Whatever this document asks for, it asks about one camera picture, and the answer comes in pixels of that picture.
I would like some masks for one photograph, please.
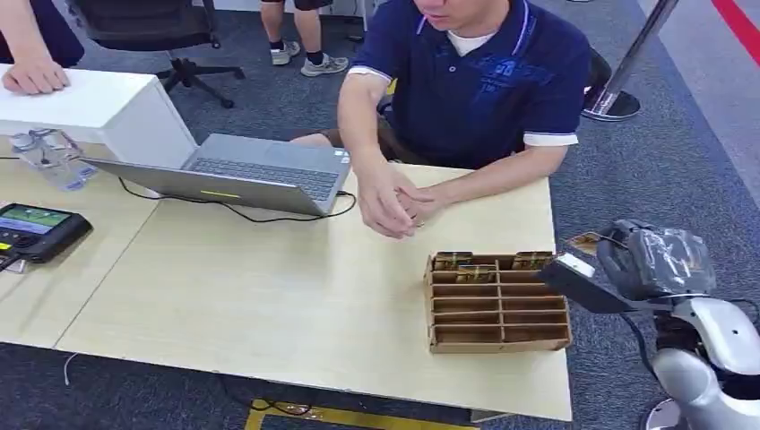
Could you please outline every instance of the plastic wrap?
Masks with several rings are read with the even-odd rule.
[[[701,237],[677,228],[642,228],[627,241],[648,297],[707,293],[715,270]]]

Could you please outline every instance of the person's hand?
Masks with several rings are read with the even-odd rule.
[[[3,86],[19,94],[48,94],[68,85],[64,69],[49,56],[15,59],[3,75]]]
[[[400,196],[416,203],[433,200],[386,162],[358,176],[358,205],[362,219],[368,227],[383,236],[401,239],[412,236],[417,227],[404,210]]]
[[[432,189],[423,188],[420,191],[430,196],[431,199],[426,202],[420,202],[410,198],[405,193],[398,194],[402,207],[417,227],[425,225],[425,222],[433,219],[438,212],[448,206],[448,203],[443,199],[436,197],[435,191]]]

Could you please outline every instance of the cardboard compartment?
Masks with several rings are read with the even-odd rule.
[[[497,276],[500,284],[540,284],[539,271],[505,271],[499,266]]]
[[[498,326],[445,326],[434,325],[437,343],[501,343],[501,328]]]
[[[566,325],[505,327],[504,343],[530,342],[534,340],[567,340],[570,333]]]
[[[432,352],[516,353],[570,345],[565,298],[537,276],[550,255],[447,253],[444,258],[436,265],[431,257],[425,274]]]
[[[524,283],[524,284],[500,284],[502,297],[509,296],[553,296],[556,293],[546,284],[542,283]]]
[[[498,312],[491,313],[459,313],[459,314],[434,314],[435,325],[499,325],[501,318]]]
[[[498,297],[497,284],[433,285],[433,297]]]
[[[433,297],[433,314],[498,311],[498,298]]]
[[[553,258],[553,254],[546,251],[517,253],[517,255],[502,255],[497,258],[502,271],[524,271],[542,269]]]
[[[472,255],[472,253],[438,253],[431,259],[432,271],[456,271],[461,265],[494,265],[498,255]]]
[[[501,309],[504,311],[565,310],[565,299],[562,296],[503,297]]]
[[[565,311],[505,311],[504,324],[567,324]]]

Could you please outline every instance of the water bottle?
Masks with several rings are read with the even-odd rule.
[[[11,143],[13,154],[37,169],[58,189],[74,191],[84,186],[84,180],[71,169],[64,154],[49,148],[42,140],[21,133],[11,137]]]
[[[87,181],[98,173],[95,167],[78,159],[84,156],[84,151],[63,131],[50,128],[35,128],[29,134],[32,138],[41,139],[49,148],[62,152],[71,170],[76,172],[82,180]]]

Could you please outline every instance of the white robot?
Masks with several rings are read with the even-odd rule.
[[[739,307],[709,296],[715,274],[703,240],[634,219],[614,222],[598,238],[596,256],[617,294],[572,254],[559,255],[540,278],[589,311],[621,314],[632,326],[644,364],[672,398],[641,429],[760,430],[760,336]],[[654,315],[652,360],[625,316],[637,311]]]

